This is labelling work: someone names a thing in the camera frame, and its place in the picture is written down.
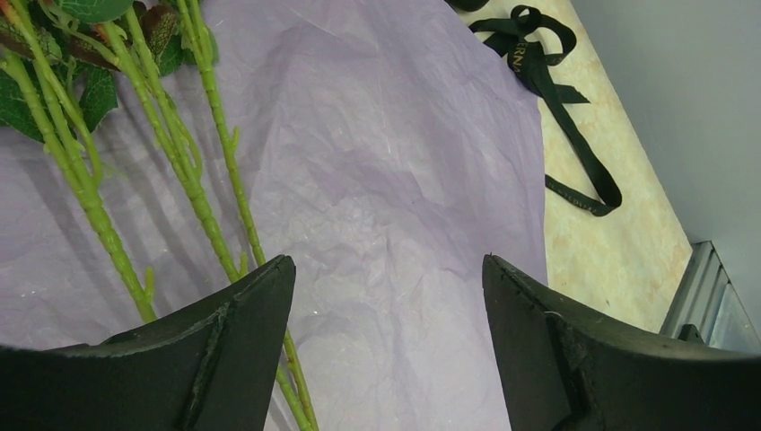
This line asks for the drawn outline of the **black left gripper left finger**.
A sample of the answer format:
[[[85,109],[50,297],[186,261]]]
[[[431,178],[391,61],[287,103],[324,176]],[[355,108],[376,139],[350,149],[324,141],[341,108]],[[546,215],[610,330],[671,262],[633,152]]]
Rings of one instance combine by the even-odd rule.
[[[2,429],[262,429],[295,279],[279,255],[99,345],[2,347]]]

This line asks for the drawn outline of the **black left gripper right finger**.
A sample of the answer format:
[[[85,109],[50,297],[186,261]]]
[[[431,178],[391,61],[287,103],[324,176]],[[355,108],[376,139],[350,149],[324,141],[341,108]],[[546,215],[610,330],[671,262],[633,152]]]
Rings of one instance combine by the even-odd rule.
[[[482,286],[512,429],[759,429],[759,356],[641,330],[496,255]]]

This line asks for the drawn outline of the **purple wrapping paper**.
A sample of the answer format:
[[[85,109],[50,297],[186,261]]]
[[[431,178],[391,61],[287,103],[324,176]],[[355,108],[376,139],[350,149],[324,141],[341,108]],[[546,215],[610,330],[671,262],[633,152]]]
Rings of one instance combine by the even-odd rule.
[[[537,98],[443,1],[204,1],[215,75],[320,430],[511,430],[482,261],[547,281]],[[163,317],[227,287],[132,85],[100,193]],[[143,322],[50,154],[1,129],[1,343]]]

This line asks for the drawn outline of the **black ribbon with gold lettering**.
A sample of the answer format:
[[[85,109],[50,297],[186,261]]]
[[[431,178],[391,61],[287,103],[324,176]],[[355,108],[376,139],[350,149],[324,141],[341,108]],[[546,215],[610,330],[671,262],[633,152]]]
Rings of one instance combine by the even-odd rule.
[[[468,28],[474,33],[488,32],[490,36],[484,44],[505,59],[506,65],[528,91],[544,100],[597,196],[589,197],[548,174],[545,176],[546,188],[596,217],[607,216],[620,208],[623,202],[620,188],[565,107],[567,104],[585,104],[589,100],[575,87],[556,83],[549,72],[551,66],[560,65],[575,49],[577,37],[573,30],[538,8],[525,4],[514,6],[507,18],[476,20]],[[561,42],[560,52],[547,54],[541,42],[527,40],[539,29],[550,30],[557,36]]]

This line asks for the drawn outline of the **pink and white flower bunch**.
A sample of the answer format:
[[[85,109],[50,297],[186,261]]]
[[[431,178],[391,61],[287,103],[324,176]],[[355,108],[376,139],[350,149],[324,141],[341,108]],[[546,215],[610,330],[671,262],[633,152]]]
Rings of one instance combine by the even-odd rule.
[[[197,1],[1,4],[1,349],[95,346],[261,249]],[[317,420],[287,329],[273,390]]]

